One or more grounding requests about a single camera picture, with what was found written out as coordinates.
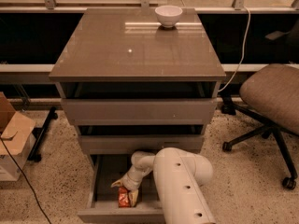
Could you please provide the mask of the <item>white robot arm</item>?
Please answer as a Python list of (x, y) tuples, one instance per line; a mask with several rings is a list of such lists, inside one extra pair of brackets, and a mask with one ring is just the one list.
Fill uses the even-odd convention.
[(200, 190), (213, 176), (206, 157), (167, 147), (156, 154), (137, 151), (131, 164), (125, 175), (111, 184), (128, 190), (131, 206), (136, 204), (143, 178), (153, 172), (166, 224), (216, 224)]

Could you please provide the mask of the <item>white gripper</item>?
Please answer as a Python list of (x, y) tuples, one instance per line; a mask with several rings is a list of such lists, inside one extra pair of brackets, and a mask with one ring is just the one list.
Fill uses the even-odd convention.
[(138, 169), (130, 169), (121, 179), (111, 184), (112, 188), (125, 186), (129, 192), (129, 201), (132, 207), (136, 206), (139, 187), (144, 177), (144, 172)]

